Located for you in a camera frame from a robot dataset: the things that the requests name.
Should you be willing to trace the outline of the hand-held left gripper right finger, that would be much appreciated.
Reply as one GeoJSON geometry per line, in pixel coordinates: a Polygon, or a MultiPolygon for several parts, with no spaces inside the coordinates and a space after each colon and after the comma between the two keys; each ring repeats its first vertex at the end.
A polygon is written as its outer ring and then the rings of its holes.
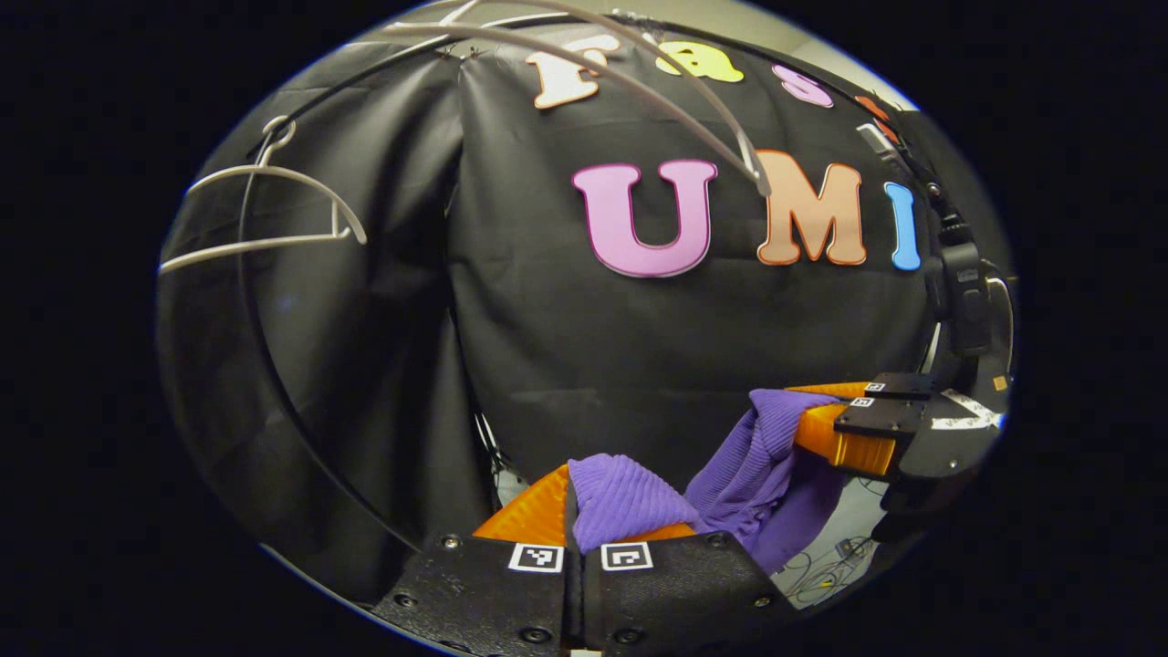
{"type": "Polygon", "coordinates": [[[797,620],[724,531],[609,542],[584,556],[584,644],[604,656],[730,656],[797,620]]]}

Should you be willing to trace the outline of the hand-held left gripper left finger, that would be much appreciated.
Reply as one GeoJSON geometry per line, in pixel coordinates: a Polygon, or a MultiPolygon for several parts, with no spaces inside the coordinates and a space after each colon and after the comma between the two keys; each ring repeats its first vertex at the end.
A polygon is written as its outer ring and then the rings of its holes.
{"type": "Polygon", "coordinates": [[[566,656],[573,502],[563,464],[475,532],[434,537],[371,615],[454,656],[566,656]]]}

